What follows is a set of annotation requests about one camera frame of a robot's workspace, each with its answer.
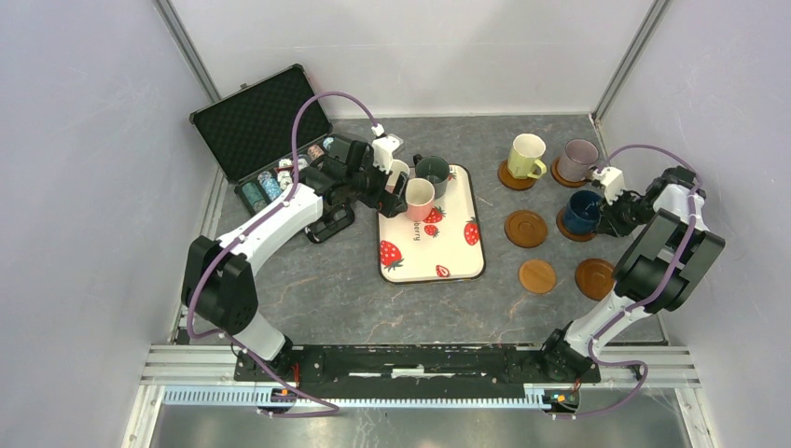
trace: yellow mug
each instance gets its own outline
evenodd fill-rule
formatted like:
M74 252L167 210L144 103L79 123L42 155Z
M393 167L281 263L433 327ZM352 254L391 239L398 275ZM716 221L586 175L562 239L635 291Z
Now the yellow mug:
M514 139L508 154L508 172L515 179L532 177L537 179L547 173L547 166L541 156L547 151L547 144L541 137L532 133L521 133Z

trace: mug handle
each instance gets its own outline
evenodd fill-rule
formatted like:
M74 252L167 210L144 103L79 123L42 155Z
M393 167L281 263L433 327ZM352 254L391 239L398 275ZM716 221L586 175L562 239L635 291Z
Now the mug handle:
M537 179L537 178L539 178L542 175L545 175L547 173L547 166L541 160L536 159L536 160L533 161L533 163L538 167L538 174L535 173L535 172L529 173L527 175L528 177L532 177L533 179Z

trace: strawberry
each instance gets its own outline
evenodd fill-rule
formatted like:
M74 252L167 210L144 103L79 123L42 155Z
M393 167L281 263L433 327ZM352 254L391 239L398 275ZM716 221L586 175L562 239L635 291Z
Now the strawberry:
M439 235L439 229L437 228L437 226L433 224L429 224L423 227L423 230L425 231L425 234L428 236L433 236L437 238L437 236Z
M450 277L451 271L448 271L448 268L445 266L437 265L437 277Z
M398 247L389 241L382 241L379 244L379 260L382 262L387 271L392 271L395 268L401 267L401 251Z
M445 212L442 211L442 207L434 207L431 209L431 213L428 214L423 222L426 224L433 224L435 222L439 222L442 218L445 217Z
M475 245L480 241L480 231L478 230L478 221L475 217L471 217L465 226L465 240L469 245Z

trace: dark green mug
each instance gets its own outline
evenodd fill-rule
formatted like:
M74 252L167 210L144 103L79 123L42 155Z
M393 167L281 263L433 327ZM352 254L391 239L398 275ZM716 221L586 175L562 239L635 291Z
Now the dark green mug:
M415 177L420 177L431 182L434 186L434 199L439 199L448 188L448 177L451 176L451 166L437 156L423 157L415 154Z

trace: purple mug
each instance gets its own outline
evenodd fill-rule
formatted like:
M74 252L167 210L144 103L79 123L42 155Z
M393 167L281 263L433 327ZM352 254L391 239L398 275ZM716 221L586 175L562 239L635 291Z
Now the purple mug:
M599 160L599 149L588 140L574 139L566 144L566 148L558 161L558 174L569 182L585 180L588 170Z

